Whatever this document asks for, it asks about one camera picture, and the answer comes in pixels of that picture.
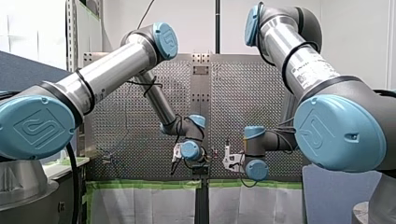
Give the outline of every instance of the black pole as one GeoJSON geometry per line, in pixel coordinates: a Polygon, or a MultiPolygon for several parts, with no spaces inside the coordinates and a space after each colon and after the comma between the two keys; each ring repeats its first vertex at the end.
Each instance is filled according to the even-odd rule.
{"type": "Polygon", "coordinates": [[[216,0],[216,53],[220,54],[220,0],[216,0]]]}

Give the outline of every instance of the black cable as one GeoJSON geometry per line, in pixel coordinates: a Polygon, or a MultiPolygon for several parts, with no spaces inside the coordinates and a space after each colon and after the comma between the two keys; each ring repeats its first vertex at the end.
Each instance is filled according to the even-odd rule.
{"type": "Polygon", "coordinates": [[[176,140],[175,140],[175,144],[177,144],[178,139],[180,138],[181,130],[183,129],[183,122],[182,122],[181,116],[179,114],[176,114],[176,117],[178,118],[178,122],[176,124],[176,135],[177,135],[177,137],[176,137],[176,140]]]}
{"type": "Polygon", "coordinates": [[[243,158],[243,157],[244,157],[244,154],[242,153],[242,154],[241,154],[241,159],[239,160],[239,164],[240,164],[240,165],[239,165],[239,169],[238,169],[239,178],[241,179],[241,182],[242,182],[242,184],[243,184],[245,187],[251,189],[251,188],[253,188],[254,186],[256,186],[257,183],[259,183],[259,181],[255,181],[253,185],[247,185],[247,184],[245,183],[244,179],[242,178],[242,173],[241,173],[241,166],[242,166],[242,158],[243,158]]]}
{"type": "Polygon", "coordinates": [[[154,79],[152,79],[151,83],[139,83],[139,82],[134,82],[134,81],[126,81],[126,82],[127,83],[131,83],[131,84],[135,84],[135,85],[138,85],[138,86],[148,86],[148,88],[143,93],[143,96],[146,97],[147,93],[149,92],[149,90],[151,90],[151,88],[153,86],[159,86],[160,88],[163,87],[162,83],[155,83],[156,80],[157,80],[157,76],[154,76],[154,79]]]}
{"type": "Polygon", "coordinates": [[[140,29],[140,26],[142,25],[143,20],[144,20],[144,19],[146,18],[146,16],[148,15],[149,9],[151,8],[151,6],[152,6],[153,3],[154,3],[154,0],[152,0],[152,1],[149,3],[148,9],[146,10],[145,14],[143,15],[142,20],[140,20],[139,25],[137,26],[137,29],[136,29],[136,30],[140,29]]]}
{"type": "Polygon", "coordinates": [[[79,202],[80,202],[80,193],[79,193],[79,181],[78,181],[78,168],[76,157],[74,155],[74,151],[72,145],[70,143],[66,146],[67,154],[69,154],[70,165],[72,167],[72,176],[73,176],[73,216],[72,216],[72,224],[78,223],[78,212],[79,212],[79,202]]]}
{"type": "Polygon", "coordinates": [[[90,92],[91,98],[90,98],[90,109],[88,110],[88,112],[84,113],[84,115],[88,115],[90,114],[94,108],[95,108],[95,94],[93,93],[93,90],[90,86],[90,84],[85,80],[84,76],[79,72],[79,69],[76,69],[75,72],[78,76],[79,79],[81,79],[81,81],[84,83],[85,87],[87,87],[88,91],[90,92]]]}
{"type": "Polygon", "coordinates": [[[262,6],[264,6],[264,3],[263,2],[260,2],[259,4],[258,4],[258,7],[257,7],[257,36],[256,36],[256,38],[257,38],[257,48],[259,49],[259,53],[260,53],[260,56],[262,56],[262,59],[266,62],[266,63],[268,63],[268,64],[270,64],[271,66],[275,66],[275,64],[274,63],[271,63],[271,62],[269,62],[265,57],[264,57],[264,55],[263,55],[263,53],[262,53],[262,41],[261,41],[261,36],[260,36],[260,14],[261,14],[261,9],[262,9],[262,6]]]}
{"type": "Polygon", "coordinates": [[[14,95],[20,93],[20,91],[5,91],[0,92],[0,100],[6,100],[7,98],[13,97],[14,95]]]}
{"type": "MultiPolygon", "coordinates": [[[[189,166],[189,164],[187,163],[186,159],[183,158],[183,161],[184,161],[184,165],[185,165],[187,168],[189,168],[190,170],[193,169],[192,166],[189,166]]],[[[204,160],[204,162],[202,162],[201,165],[200,165],[198,168],[202,168],[202,167],[204,167],[205,165],[206,165],[206,160],[204,160]]]]}
{"type": "Polygon", "coordinates": [[[172,162],[171,175],[175,174],[175,171],[176,171],[178,165],[180,164],[180,162],[181,162],[181,159],[177,159],[177,161],[172,162]]]}

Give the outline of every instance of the white wall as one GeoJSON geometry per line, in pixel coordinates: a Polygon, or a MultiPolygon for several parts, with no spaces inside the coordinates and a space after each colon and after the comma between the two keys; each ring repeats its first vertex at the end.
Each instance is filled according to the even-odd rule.
{"type": "MultiPolygon", "coordinates": [[[[150,0],[104,0],[104,50],[120,45],[122,37],[135,29],[150,0]]],[[[221,0],[221,53],[257,54],[244,43],[245,22],[258,0],[221,0]]],[[[298,6],[320,16],[319,0],[268,0],[268,6],[298,6]]],[[[155,1],[143,26],[166,21],[176,31],[179,53],[215,51],[215,1],[155,1]]]]}
{"type": "Polygon", "coordinates": [[[392,1],[322,0],[323,56],[374,89],[390,88],[392,1]]]}
{"type": "MultiPolygon", "coordinates": [[[[258,54],[256,48],[245,45],[245,24],[250,9],[259,2],[259,0],[221,0],[221,53],[258,54]]],[[[319,0],[266,0],[263,2],[269,7],[305,7],[320,20],[319,0]]]]}

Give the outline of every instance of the label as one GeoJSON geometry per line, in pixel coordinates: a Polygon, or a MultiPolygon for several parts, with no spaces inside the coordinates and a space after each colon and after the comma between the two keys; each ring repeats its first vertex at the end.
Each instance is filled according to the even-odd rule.
{"type": "Polygon", "coordinates": [[[308,60],[291,69],[291,73],[304,90],[320,82],[340,76],[319,54],[312,54],[308,60]]]}

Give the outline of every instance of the metal stand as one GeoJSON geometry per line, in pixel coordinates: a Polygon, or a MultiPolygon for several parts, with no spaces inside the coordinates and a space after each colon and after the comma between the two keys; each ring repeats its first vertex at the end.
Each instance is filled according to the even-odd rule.
{"type": "Polygon", "coordinates": [[[195,224],[209,224],[208,165],[193,165],[192,176],[201,180],[201,187],[195,191],[195,224]]]}

